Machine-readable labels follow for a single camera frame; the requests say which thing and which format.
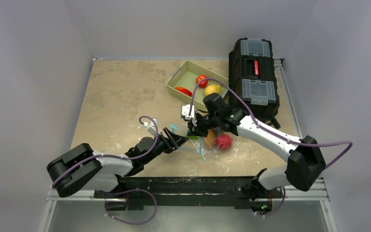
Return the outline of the red orange fake tomato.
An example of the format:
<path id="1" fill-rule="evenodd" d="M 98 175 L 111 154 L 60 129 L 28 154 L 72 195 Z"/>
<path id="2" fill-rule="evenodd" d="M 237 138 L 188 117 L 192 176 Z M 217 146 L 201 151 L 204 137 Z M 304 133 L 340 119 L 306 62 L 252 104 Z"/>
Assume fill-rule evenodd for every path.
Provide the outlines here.
<path id="1" fill-rule="evenodd" d="M 174 89 L 176 89 L 177 91 L 189 96 L 189 97 L 192 97 L 193 94 L 191 91 L 189 91 L 188 89 L 184 88 L 184 87 L 175 87 Z"/>

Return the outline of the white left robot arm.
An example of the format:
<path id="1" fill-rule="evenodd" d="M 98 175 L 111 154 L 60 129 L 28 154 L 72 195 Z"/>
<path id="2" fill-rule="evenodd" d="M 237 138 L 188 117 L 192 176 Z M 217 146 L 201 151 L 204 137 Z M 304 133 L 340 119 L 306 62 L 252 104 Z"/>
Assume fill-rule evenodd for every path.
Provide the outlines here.
<path id="1" fill-rule="evenodd" d="M 102 154 L 82 143 L 49 162 L 46 170 L 61 198 L 80 190 L 101 190 L 114 198 L 123 195 L 125 185 L 118 177 L 134 176 L 162 153 L 169 154 L 188 141 L 188 137 L 167 128 L 157 138 L 143 137 L 121 155 Z"/>

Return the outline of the yellow fake lemon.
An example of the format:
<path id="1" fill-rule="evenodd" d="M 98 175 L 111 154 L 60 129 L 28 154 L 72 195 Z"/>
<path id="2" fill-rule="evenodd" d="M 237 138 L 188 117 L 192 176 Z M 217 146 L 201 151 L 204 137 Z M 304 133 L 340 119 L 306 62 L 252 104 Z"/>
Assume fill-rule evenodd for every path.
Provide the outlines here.
<path id="1" fill-rule="evenodd" d="M 221 86 L 220 85 L 208 85 L 205 88 L 204 93 L 205 93 L 206 96 L 208 96 L 210 94 L 213 94 L 213 93 L 219 94 L 220 93 L 220 90 L 221 90 Z"/>

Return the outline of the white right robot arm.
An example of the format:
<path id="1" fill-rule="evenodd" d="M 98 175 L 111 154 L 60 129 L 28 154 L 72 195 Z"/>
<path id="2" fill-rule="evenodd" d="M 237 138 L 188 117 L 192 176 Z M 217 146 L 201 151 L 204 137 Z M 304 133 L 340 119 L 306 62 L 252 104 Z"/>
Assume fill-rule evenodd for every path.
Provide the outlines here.
<path id="1" fill-rule="evenodd" d="M 289 185 L 308 191 L 325 170 L 326 162 L 313 137 L 288 135 L 252 119 L 248 111 L 230 107 L 217 93 L 206 96 L 203 102 L 208 112 L 204 116 L 190 104 L 181 108 L 181 117 L 188 122 L 189 136 L 206 137 L 208 130 L 220 128 L 258 143 L 286 162 L 255 176 L 252 191 L 256 196 L 263 197 L 273 188 Z"/>

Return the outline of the clear zip bag blue seal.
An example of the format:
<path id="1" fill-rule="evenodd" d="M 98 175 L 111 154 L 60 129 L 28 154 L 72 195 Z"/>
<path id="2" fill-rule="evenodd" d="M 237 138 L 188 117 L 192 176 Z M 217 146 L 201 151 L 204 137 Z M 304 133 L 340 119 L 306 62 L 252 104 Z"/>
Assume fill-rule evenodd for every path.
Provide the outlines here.
<path id="1" fill-rule="evenodd" d="M 170 128 L 171 128 L 171 131 L 174 132 L 175 134 L 183 135 L 183 136 L 186 136 L 186 137 L 189 136 L 189 135 L 187 135 L 188 128 L 186 128 L 185 125 L 177 127 L 174 124 L 170 124 Z M 233 144 L 234 144 L 233 135 L 230 135 L 229 133 L 223 132 L 220 128 L 215 128 L 215 129 L 211 129 L 211 130 L 215 133 L 216 138 L 217 138 L 217 136 L 219 136 L 221 134 L 229 135 L 233 139 L 233 141 L 232 141 L 232 147 L 233 147 Z M 223 153 L 223 151 L 227 151 L 227 150 L 219 150 L 216 147 L 216 145 L 212 149 L 207 149 L 204 146 L 203 137 L 199 137 L 199 141 L 191 141 L 191 140 L 188 139 L 188 142 L 184 145 L 184 148 L 187 148 L 187 150 L 185 150 L 185 151 L 190 151 L 190 152 L 196 153 L 200 160 L 206 160 L 209 157 L 213 156 L 214 154 L 217 155 L 217 154 Z"/>

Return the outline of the red fake apple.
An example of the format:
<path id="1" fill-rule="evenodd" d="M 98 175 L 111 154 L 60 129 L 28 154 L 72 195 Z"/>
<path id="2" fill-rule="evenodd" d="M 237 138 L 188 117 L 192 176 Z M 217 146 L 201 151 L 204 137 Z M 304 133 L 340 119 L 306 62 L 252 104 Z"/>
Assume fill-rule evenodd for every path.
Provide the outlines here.
<path id="1" fill-rule="evenodd" d="M 215 145 L 219 150 L 228 150 L 232 147 L 233 139 L 227 134 L 217 136 Z"/>

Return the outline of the brown fake potato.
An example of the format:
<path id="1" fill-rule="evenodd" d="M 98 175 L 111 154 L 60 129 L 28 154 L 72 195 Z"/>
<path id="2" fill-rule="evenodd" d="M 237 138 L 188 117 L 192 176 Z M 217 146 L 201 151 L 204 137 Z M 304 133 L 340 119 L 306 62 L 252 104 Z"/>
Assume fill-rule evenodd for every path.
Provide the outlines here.
<path id="1" fill-rule="evenodd" d="M 212 149 L 215 146 L 215 141 L 216 141 L 215 133 L 212 130 L 208 130 L 207 136 L 203 137 L 204 146 L 207 149 Z"/>

